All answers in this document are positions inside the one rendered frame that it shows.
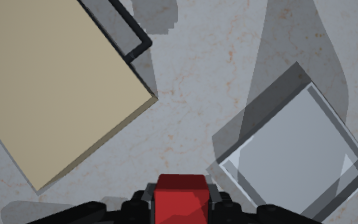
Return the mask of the light grey square tray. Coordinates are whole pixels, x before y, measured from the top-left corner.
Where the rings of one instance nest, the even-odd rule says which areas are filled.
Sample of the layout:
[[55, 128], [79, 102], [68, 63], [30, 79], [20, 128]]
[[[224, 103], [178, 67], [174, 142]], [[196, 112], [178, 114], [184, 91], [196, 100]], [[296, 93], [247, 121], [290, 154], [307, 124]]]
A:
[[358, 143], [312, 82], [216, 162], [256, 209], [274, 204], [322, 224], [358, 191]]

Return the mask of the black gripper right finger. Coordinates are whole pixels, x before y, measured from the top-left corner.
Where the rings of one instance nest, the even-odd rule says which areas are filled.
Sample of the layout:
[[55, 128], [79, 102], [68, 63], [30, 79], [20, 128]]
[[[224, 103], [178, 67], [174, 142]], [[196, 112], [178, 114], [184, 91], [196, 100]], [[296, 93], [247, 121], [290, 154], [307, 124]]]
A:
[[218, 191], [216, 184], [207, 185], [208, 224], [322, 224], [274, 204], [258, 206], [256, 214], [242, 212], [227, 192]]

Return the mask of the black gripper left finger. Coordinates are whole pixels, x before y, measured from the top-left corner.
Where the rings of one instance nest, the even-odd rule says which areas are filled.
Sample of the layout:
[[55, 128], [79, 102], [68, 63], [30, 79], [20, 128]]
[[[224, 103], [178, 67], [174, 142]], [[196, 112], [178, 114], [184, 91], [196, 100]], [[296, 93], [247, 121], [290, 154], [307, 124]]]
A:
[[121, 210], [107, 211], [106, 204], [90, 201], [27, 224], [155, 224], [155, 185], [134, 192]]

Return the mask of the red block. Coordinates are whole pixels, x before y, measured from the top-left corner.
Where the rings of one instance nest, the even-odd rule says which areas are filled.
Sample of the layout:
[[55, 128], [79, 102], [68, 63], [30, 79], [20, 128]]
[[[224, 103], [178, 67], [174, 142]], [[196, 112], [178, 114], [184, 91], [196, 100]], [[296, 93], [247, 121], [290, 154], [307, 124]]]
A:
[[154, 189], [155, 224], [208, 224], [204, 175], [161, 174]]

